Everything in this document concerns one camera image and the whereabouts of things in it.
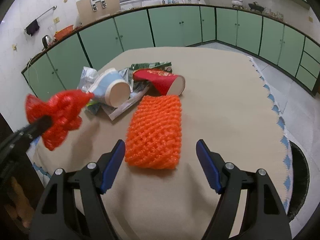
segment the wall outlet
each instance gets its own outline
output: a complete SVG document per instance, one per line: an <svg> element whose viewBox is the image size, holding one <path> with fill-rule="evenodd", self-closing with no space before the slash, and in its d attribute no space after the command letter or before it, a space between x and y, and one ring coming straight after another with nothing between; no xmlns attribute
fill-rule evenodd
<svg viewBox="0 0 320 240"><path fill-rule="evenodd" d="M60 21L59 17L53 19L53 22L54 22L55 24L57 24L59 21Z"/></svg>

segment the green cabinet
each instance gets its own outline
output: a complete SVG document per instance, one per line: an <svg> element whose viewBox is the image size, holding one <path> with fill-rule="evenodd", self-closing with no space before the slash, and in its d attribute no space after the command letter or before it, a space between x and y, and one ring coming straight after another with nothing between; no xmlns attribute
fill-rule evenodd
<svg viewBox="0 0 320 240"><path fill-rule="evenodd" d="M242 49L259 53L262 16L238 11L236 45Z"/></svg>
<svg viewBox="0 0 320 240"><path fill-rule="evenodd" d="M179 9L184 46L200 43L202 38L199 7L180 6Z"/></svg>
<svg viewBox="0 0 320 240"><path fill-rule="evenodd" d="M109 19L79 32L92 67L101 69L123 52L114 19Z"/></svg>
<svg viewBox="0 0 320 240"><path fill-rule="evenodd" d="M303 50L304 36L285 26L278 66L292 76L296 75Z"/></svg>
<svg viewBox="0 0 320 240"><path fill-rule="evenodd" d="M259 56L278 63L284 25L269 18L263 18L262 40Z"/></svg>
<svg viewBox="0 0 320 240"><path fill-rule="evenodd" d="M198 6L170 6L149 9L156 47L184 47L201 42Z"/></svg>
<svg viewBox="0 0 320 240"><path fill-rule="evenodd" d="M217 40L236 45L237 11L217 8Z"/></svg>
<svg viewBox="0 0 320 240"><path fill-rule="evenodd" d="M76 89L83 67L90 66L78 35L70 36L47 53L65 88Z"/></svg>
<svg viewBox="0 0 320 240"><path fill-rule="evenodd" d="M117 16L115 21L124 51L153 47L147 10Z"/></svg>
<svg viewBox="0 0 320 240"><path fill-rule="evenodd" d="M320 63L320 47L307 37L303 50Z"/></svg>
<svg viewBox="0 0 320 240"><path fill-rule="evenodd" d="M35 94L43 101L47 101L54 94L64 90L47 54L34 62L23 75Z"/></svg>
<svg viewBox="0 0 320 240"><path fill-rule="evenodd" d="M149 15L156 47L184 46L178 6L149 9Z"/></svg>
<svg viewBox="0 0 320 240"><path fill-rule="evenodd" d="M315 86L317 80L313 75L311 75L307 70L305 70L301 66L298 69L296 78L311 91L313 90L313 87Z"/></svg>
<svg viewBox="0 0 320 240"><path fill-rule="evenodd" d="M201 6L202 41L216 39L215 12L213 7Z"/></svg>

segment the paper cup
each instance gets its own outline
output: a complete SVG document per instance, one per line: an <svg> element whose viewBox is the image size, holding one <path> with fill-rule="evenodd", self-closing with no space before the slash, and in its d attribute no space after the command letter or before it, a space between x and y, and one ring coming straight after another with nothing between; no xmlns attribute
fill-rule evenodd
<svg viewBox="0 0 320 240"><path fill-rule="evenodd" d="M129 98L131 90L119 72L109 68L97 78L89 92L94 94L94 100L119 107Z"/></svg>
<svg viewBox="0 0 320 240"><path fill-rule="evenodd" d="M163 96L179 96L186 86L186 80L183 76L175 75L158 69L137 70L133 73L133 79L137 81L151 81L154 87Z"/></svg>

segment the countertop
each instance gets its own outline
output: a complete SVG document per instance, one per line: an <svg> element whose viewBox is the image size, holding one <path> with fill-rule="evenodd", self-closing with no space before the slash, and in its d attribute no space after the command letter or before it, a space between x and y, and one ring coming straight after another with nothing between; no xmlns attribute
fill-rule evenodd
<svg viewBox="0 0 320 240"><path fill-rule="evenodd" d="M63 37L61 40L57 41L54 45L50 46L49 48L43 50L42 52L36 54L32 60L30 61L30 65L33 64L36 60L38 60L42 55L44 55L46 52L48 52L50 49L54 48L56 45L58 45L59 43L63 42L65 39L67 39L68 37L80 32L81 30L84 30L92 25L95 25L99 22L103 22L105 20L108 20L110 18L114 18L114 17L117 17L119 15L123 15L123 14L127 14L127 13L131 13L131 12L134 12L134 11L140 11L140 10L145 10L145 9L151 9L151 8L157 8L157 7L169 7L169 6L207 6L207 7L216 7L216 8L225 8L225 9L231 9L231 10L239 10L239 11L244 11L244 12L248 12L248 13L253 13L253 14L257 14L257 15L260 15L260 16L263 16L263 17L267 17L269 19L272 19L274 21L277 21L277 22L280 22L284 25L287 25L291 28L293 28L294 30L302 33L304 36L308 37L310 40L312 40L314 43L316 43L318 46L320 46L320 44L318 42L316 42L312 37L310 37L309 35L303 33L302 31L300 31L299 29L293 27L292 25L286 23L286 22L283 22L277 18L273 18L271 16L268 16L268 15L265 15L265 14L262 14L262 13L259 13L259 12L255 12L255 11L250 11L250 10L247 10L247 9L240 9L240 8L233 8L233 7L224 7L224 6L215 6L215 5L205 5L205 4L183 4L183 3L180 3L180 4L157 4L157 5L151 5L151 6L144 6L144 7L140 7L140 8L135 8L135 9L129 9L129 10L125 10L125 11L121 11L119 13L116 13L116 14L113 14L113 15L110 15L110 16L107 16L105 18L102 18L102 19L99 19L99 20L96 20L88 25L85 25L85 26L82 26L82 27L78 27L76 30L74 30L73 32L71 32L70 34L66 35L65 37ZM21 71L21 73L24 73L25 71L27 70L27 66Z"/></svg>

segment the pot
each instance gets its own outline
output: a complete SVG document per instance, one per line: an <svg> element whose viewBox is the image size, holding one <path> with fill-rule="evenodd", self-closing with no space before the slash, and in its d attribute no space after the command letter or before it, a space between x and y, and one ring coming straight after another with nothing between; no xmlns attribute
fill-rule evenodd
<svg viewBox="0 0 320 240"><path fill-rule="evenodd" d="M232 7L239 7L243 8L243 1L242 0L231 0Z"/></svg>
<svg viewBox="0 0 320 240"><path fill-rule="evenodd" d="M42 38L42 44L47 49L52 44L52 39L49 35Z"/></svg>
<svg viewBox="0 0 320 240"><path fill-rule="evenodd" d="M250 11L255 10L259 11L260 13L264 11L264 7L260 6L257 2L248 3L248 5L250 7Z"/></svg>

